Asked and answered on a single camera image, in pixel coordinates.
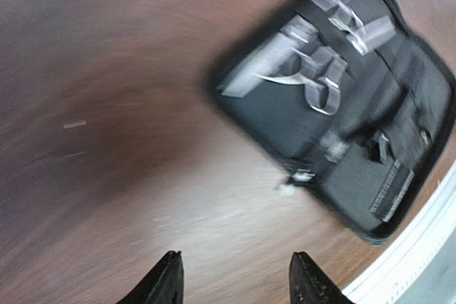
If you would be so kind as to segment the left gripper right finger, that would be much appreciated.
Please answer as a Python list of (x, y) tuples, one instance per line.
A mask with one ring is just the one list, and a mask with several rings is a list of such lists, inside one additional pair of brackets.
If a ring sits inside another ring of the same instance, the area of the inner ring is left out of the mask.
[(306, 252), (294, 252), (289, 265), (291, 304), (352, 304)]

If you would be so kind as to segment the black zip tool case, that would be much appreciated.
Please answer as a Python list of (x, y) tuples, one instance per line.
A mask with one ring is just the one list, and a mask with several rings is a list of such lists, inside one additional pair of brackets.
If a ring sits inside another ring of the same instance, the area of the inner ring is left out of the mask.
[[(366, 243), (379, 246), (398, 228), (441, 155), (455, 123), (455, 77), (408, 25), (396, 0), (350, 0), (365, 23), (389, 16), (396, 34), (362, 56), (311, 0), (288, 0), (223, 53), (205, 89), (233, 123)], [(329, 46), (346, 62), (335, 115), (312, 109), (304, 86), (262, 81), (243, 98), (222, 94), (229, 74), (295, 16), (318, 30), (304, 48)], [(382, 130), (388, 161), (372, 162), (367, 140)]]

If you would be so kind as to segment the silver thinning shears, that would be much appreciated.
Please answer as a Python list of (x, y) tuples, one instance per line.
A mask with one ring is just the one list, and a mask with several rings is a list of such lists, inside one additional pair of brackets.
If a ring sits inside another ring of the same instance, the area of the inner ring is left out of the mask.
[(396, 34), (395, 25), (389, 16), (381, 16), (365, 23), (348, 6), (350, 0), (311, 1), (329, 15), (328, 20), (336, 28), (346, 33), (348, 41), (362, 56), (381, 47)]

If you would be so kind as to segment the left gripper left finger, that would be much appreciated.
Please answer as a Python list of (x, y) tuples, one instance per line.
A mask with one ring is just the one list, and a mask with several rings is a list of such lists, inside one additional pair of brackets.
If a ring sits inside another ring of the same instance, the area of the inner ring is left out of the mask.
[(183, 304), (184, 268), (180, 251), (168, 251), (120, 304)]

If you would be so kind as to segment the black hair clip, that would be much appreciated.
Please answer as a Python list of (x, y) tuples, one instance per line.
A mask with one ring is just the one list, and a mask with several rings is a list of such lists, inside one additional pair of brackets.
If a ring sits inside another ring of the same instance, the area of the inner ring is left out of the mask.
[(379, 130), (366, 142), (370, 161), (385, 164), (388, 161), (389, 139), (384, 131)]

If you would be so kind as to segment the silver hair scissors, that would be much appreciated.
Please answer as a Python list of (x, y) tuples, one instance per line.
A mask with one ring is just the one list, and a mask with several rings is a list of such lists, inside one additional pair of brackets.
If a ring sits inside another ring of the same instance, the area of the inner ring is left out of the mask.
[(312, 109), (335, 115), (341, 104), (340, 82), (347, 62), (329, 46), (319, 46), (311, 55), (304, 53), (317, 38), (318, 30), (295, 16), (235, 67), (221, 86), (222, 94), (243, 98), (264, 80), (302, 85)]

